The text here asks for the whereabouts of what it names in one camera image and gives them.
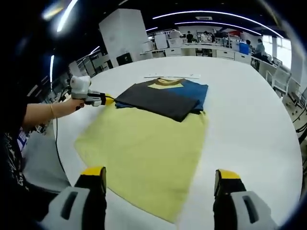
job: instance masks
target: round table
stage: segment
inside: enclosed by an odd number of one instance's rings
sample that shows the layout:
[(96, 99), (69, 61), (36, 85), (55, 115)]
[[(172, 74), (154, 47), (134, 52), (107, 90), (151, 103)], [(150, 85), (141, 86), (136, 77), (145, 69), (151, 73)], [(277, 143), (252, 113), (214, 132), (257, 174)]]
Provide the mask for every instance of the round table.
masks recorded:
[[(176, 224), (146, 213), (107, 192), (106, 229), (214, 229), (216, 169), (235, 171), (248, 191), (271, 208), (281, 225), (299, 202), (302, 158), (295, 128), (282, 101), (251, 65), (212, 57), (163, 57), (130, 63), (92, 78), (92, 90), (120, 95), (149, 75), (190, 76), (208, 84), (204, 110), (209, 118), (203, 150), (188, 198)], [(103, 106), (86, 106), (58, 121), (58, 149), (69, 182), (86, 168), (74, 148), (76, 138)]]

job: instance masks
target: dark t-shirt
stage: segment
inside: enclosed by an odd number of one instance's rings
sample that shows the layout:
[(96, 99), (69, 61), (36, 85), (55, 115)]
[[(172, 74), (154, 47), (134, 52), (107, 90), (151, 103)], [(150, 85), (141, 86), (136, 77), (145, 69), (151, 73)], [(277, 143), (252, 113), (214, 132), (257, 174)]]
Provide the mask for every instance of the dark t-shirt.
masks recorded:
[(191, 42), (192, 42), (192, 39), (193, 39), (193, 35), (192, 35), (192, 34), (188, 34), (188, 35), (187, 35), (188, 43), (191, 43)]
[(18, 102), (5, 101), (1, 105), (3, 117), (0, 122), (0, 177), (4, 194), (1, 196), (1, 208), (4, 213), (1, 229), (22, 229), (37, 225), (29, 214), (33, 204), (29, 184), (22, 174), (22, 155), (17, 143), (27, 108), (27, 98), (18, 98)]

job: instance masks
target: window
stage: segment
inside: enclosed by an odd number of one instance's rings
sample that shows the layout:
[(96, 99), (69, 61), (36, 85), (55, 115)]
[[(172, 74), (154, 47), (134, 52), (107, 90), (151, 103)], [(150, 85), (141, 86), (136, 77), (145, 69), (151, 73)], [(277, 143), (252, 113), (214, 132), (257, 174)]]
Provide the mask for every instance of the window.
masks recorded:
[(277, 58), (284, 66), (291, 68), (291, 41), (285, 38), (277, 38)]
[(273, 40), (272, 36), (264, 35), (262, 38), (262, 42), (264, 45), (265, 52), (271, 56), (273, 56)]
[[(264, 35), (262, 38), (265, 52), (273, 56), (273, 39), (272, 36)], [(277, 58), (283, 62), (284, 66), (291, 68), (291, 41), (285, 38), (276, 38)]]

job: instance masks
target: human arm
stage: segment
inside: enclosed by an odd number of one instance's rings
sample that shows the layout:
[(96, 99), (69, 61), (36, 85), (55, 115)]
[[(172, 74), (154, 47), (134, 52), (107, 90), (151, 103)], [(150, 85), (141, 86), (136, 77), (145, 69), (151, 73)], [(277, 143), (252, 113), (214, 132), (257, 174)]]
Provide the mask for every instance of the human arm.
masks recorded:
[(23, 127), (31, 128), (51, 119), (72, 114), (78, 106), (84, 107), (84, 101), (70, 98), (61, 103), (28, 104), (23, 120)]

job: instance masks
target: human hand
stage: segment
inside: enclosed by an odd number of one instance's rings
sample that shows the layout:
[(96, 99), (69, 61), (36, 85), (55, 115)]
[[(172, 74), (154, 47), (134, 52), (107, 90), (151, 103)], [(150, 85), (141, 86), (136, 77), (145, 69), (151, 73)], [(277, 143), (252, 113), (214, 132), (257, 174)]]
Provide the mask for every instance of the human hand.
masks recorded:
[(67, 109), (70, 113), (73, 113), (76, 110), (79, 110), (80, 108), (84, 107), (84, 100), (81, 99), (70, 98), (64, 103), (66, 103)]

